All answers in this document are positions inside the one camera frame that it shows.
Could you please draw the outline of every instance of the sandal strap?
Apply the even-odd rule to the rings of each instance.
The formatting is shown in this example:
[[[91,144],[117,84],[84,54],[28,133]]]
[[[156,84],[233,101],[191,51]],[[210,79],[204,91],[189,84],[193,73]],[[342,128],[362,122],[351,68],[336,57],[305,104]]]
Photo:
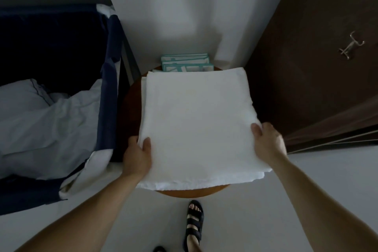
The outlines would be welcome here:
[[[201,241],[201,233],[198,230],[195,230],[194,228],[187,228],[186,229],[186,236],[188,236],[188,235],[194,235],[197,238],[198,242]]]
[[[201,228],[202,228],[202,224],[201,224],[201,222],[196,221],[196,220],[193,219],[193,218],[188,218],[188,219],[186,220],[186,224],[192,224],[192,225],[194,225],[194,226],[196,226],[196,227],[198,228],[198,231],[201,231]]]
[[[197,210],[194,210],[194,209],[191,209],[191,208],[188,209],[188,214],[190,214],[191,216],[194,216],[198,219],[201,219],[201,217],[203,215],[201,211],[197,211]]]

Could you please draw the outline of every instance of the hand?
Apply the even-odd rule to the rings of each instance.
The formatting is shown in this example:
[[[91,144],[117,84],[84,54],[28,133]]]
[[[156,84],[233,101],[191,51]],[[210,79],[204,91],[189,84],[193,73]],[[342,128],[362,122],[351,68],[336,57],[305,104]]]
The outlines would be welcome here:
[[[251,125],[255,137],[255,152],[259,159],[273,166],[277,159],[287,159],[286,147],[282,135],[271,123],[263,123],[262,130],[258,124]]]
[[[135,176],[142,180],[151,168],[151,140],[146,138],[143,149],[136,143],[138,136],[129,138],[129,147],[123,155],[123,176]]]

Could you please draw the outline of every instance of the foot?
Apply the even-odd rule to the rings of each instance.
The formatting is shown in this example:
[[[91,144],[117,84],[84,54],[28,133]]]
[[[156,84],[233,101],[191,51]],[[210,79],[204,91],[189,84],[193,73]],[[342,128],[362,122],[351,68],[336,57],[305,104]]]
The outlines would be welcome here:
[[[201,210],[198,207],[196,207],[194,204],[189,205],[189,208],[201,212]],[[193,218],[196,221],[200,221],[197,217],[194,217],[194,216],[192,216],[190,214],[188,214],[186,218]],[[188,224],[186,226],[186,228],[193,228],[195,230],[198,230],[198,228],[195,225],[191,225],[191,224]],[[196,236],[194,236],[194,235],[188,235],[187,238],[186,238],[186,243],[188,245],[189,252],[196,252],[196,251],[199,250],[199,247],[198,247],[199,246],[199,242],[198,242],[198,239],[196,238]]]

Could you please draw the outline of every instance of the black sandal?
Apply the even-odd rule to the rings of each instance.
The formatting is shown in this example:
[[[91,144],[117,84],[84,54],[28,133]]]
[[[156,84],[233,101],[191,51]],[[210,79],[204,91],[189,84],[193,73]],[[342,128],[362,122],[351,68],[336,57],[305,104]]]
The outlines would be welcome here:
[[[194,206],[198,207],[201,211],[197,211],[197,210],[194,210],[194,209],[191,209],[191,208],[188,207],[186,217],[188,216],[188,214],[190,214],[191,216],[194,216],[194,217],[198,218],[199,221],[196,221],[193,218],[187,218],[186,219],[186,226],[188,226],[188,224],[191,224],[191,225],[196,226],[198,230],[195,230],[194,228],[187,228],[186,229],[184,243],[183,243],[183,248],[184,248],[185,252],[189,252],[188,251],[188,244],[187,244],[187,237],[188,237],[188,235],[194,235],[197,238],[198,243],[200,243],[201,236],[202,236],[201,233],[202,233],[203,219],[205,217],[204,213],[203,213],[202,206],[201,206],[201,204],[197,200],[192,200],[189,203],[188,206],[190,206],[191,204],[193,204]]]
[[[167,252],[162,246],[155,247],[152,252]]]

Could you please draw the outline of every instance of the white towel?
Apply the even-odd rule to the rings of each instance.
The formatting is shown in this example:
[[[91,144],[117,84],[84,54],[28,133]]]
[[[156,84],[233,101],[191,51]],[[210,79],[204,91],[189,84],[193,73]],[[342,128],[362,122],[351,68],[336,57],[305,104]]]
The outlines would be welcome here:
[[[259,121],[243,68],[149,72],[142,94],[139,145],[151,138],[152,168],[138,187],[189,190],[250,182],[271,171],[254,152],[250,125]]]

